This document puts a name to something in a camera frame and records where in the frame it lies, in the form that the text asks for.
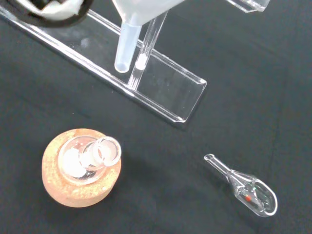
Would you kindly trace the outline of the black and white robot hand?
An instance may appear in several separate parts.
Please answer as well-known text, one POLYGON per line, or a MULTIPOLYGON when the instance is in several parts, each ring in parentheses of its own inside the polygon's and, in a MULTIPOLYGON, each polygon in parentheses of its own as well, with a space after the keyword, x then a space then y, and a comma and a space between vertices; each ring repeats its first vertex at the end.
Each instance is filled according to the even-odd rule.
POLYGON ((93 0, 2 0, 0 5, 24 23, 58 28, 80 22, 93 2, 93 0))

